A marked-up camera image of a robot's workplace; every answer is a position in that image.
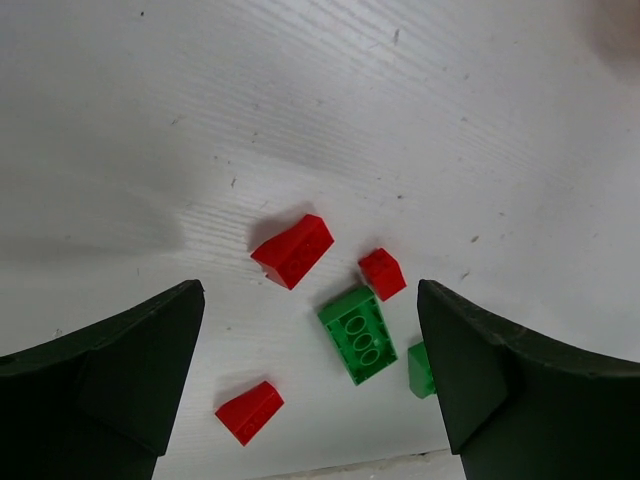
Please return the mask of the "green square lego brick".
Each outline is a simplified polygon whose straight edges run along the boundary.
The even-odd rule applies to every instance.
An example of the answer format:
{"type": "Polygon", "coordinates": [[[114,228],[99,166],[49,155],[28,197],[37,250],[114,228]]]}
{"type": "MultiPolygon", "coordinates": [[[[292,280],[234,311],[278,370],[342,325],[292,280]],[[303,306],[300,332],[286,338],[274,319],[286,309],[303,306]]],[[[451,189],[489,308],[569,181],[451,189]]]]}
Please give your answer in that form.
{"type": "Polygon", "coordinates": [[[423,341],[408,349],[408,374],[409,388],[417,398],[425,399],[436,393],[433,373],[423,341]]]}

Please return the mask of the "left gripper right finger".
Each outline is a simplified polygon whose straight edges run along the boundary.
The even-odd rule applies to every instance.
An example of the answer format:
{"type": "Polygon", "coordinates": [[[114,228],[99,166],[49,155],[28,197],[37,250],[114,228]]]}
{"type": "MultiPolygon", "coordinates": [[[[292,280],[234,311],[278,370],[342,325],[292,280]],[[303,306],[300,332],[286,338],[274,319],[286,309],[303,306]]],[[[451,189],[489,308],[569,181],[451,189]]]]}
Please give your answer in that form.
{"type": "Polygon", "coordinates": [[[434,280],[417,309],[468,479],[636,479],[639,366],[489,312],[434,280]]]}

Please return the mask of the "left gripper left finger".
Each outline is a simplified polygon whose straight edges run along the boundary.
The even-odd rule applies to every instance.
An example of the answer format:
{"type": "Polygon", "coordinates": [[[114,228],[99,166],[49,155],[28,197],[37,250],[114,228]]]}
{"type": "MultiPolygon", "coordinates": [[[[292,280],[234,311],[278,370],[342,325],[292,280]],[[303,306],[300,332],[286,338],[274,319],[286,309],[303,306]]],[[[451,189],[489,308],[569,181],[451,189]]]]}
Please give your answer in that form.
{"type": "Polygon", "coordinates": [[[150,479],[165,455],[205,307],[184,281],[1,358],[4,479],[150,479]]]}

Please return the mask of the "small red lego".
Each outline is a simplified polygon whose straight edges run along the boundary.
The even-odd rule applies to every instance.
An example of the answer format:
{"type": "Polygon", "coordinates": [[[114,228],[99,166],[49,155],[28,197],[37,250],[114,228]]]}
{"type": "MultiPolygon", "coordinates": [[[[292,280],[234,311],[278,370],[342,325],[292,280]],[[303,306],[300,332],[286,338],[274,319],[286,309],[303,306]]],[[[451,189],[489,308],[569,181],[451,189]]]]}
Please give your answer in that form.
{"type": "Polygon", "coordinates": [[[306,214],[291,228],[265,241],[251,258],[269,280],[293,290],[333,243],[325,221],[306,214]]]}

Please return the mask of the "tiny red lego brick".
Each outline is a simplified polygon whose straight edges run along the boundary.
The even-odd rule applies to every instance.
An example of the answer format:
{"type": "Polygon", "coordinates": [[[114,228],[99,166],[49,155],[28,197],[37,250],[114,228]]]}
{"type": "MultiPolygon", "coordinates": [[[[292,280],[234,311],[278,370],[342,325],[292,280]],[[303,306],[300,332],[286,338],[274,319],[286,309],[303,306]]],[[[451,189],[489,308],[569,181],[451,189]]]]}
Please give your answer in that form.
{"type": "Polygon", "coordinates": [[[384,248],[358,260],[361,273],[381,301],[387,301],[406,286],[399,262],[384,248]]]}

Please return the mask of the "green long lego brick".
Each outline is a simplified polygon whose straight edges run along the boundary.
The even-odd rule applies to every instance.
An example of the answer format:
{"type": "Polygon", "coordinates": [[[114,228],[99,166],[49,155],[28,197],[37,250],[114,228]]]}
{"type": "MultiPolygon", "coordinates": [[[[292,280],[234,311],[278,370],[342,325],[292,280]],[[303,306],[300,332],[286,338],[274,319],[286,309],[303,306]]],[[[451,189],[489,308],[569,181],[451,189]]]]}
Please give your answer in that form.
{"type": "Polygon", "coordinates": [[[344,292],[317,316],[355,385],[397,360],[381,308],[369,287],[344,292]]]}

